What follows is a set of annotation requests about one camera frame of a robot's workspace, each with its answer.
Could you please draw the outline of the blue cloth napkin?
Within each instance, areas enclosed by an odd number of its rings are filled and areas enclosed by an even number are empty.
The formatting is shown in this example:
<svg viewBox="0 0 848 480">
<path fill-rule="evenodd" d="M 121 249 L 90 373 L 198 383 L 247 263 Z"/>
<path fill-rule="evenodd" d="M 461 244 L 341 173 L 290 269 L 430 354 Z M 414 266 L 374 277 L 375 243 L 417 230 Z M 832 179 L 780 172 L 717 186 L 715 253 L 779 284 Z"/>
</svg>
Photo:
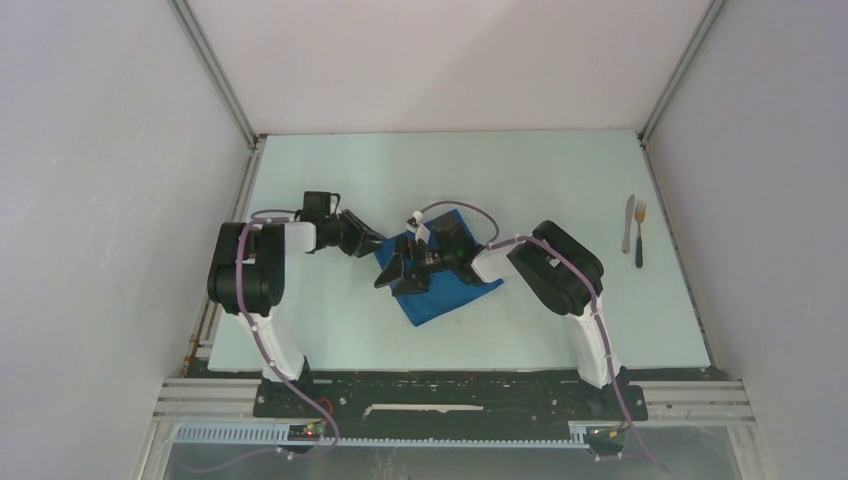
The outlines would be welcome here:
<svg viewBox="0 0 848 480">
<path fill-rule="evenodd" d="M 440 216 L 425 222 L 430 230 L 430 239 L 426 245 L 435 247 L 438 245 L 432 231 L 435 227 L 448 227 L 453 223 L 460 223 L 467 232 L 476 240 L 467 226 L 465 219 L 457 209 L 450 210 Z M 406 241 L 415 240 L 412 233 L 405 231 L 382 243 L 382 248 L 375 253 L 376 261 L 381 271 L 386 266 L 389 258 L 394 253 L 406 253 Z M 408 321 L 415 327 L 457 310 L 479 298 L 495 291 L 503 281 L 496 279 L 491 282 L 485 281 L 484 285 L 473 286 L 462 283 L 453 273 L 445 271 L 435 273 L 431 276 L 430 288 L 427 293 L 417 295 L 406 295 L 395 297 L 394 286 L 388 286 L 394 300 L 407 317 Z"/>
</svg>

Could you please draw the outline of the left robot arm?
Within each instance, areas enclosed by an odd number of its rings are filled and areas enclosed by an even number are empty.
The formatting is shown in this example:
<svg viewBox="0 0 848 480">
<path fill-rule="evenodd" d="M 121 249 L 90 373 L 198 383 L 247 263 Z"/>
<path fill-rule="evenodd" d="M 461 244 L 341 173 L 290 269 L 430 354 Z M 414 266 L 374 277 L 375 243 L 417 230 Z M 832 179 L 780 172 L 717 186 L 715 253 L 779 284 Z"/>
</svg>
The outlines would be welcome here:
<svg viewBox="0 0 848 480">
<path fill-rule="evenodd" d="M 336 192 L 306 191 L 298 210 L 267 209 L 248 222 L 223 223 L 207 277 L 210 300 L 234 315 L 254 341 L 264 361 L 263 376 L 285 382 L 277 402 L 292 416 L 312 411 L 316 390 L 299 379 L 307 358 L 279 318 L 287 256 L 337 247 L 361 258 L 378 251 L 387 239 L 341 209 L 340 201 Z"/>
</svg>

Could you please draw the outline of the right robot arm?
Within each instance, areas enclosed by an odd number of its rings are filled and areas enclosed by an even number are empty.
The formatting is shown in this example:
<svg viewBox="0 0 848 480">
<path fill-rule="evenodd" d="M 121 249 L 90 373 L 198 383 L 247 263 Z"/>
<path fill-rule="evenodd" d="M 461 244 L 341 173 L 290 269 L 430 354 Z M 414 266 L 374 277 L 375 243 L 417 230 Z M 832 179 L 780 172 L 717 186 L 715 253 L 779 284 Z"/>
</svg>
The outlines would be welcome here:
<svg viewBox="0 0 848 480">
<path fill-rule="evenodd" d="M 551 220 L 530 234 L 500 243 L 478 242 L 461 220 L 433 223 L 434 243 L 400 234 L 374 281 L 396 298 L 428 294 L 434 278 L 450 273 L 457 282 L 482 288 L 517 275 L 540 303 L 564 319 L 577 358 L 580 378 L 588 383 L 581 392 L 585 411 L 606 418 L 622 403 L 614 384 L 622 365 L 611 347 L 601 315 L 600 259 Z"/>
</svg>

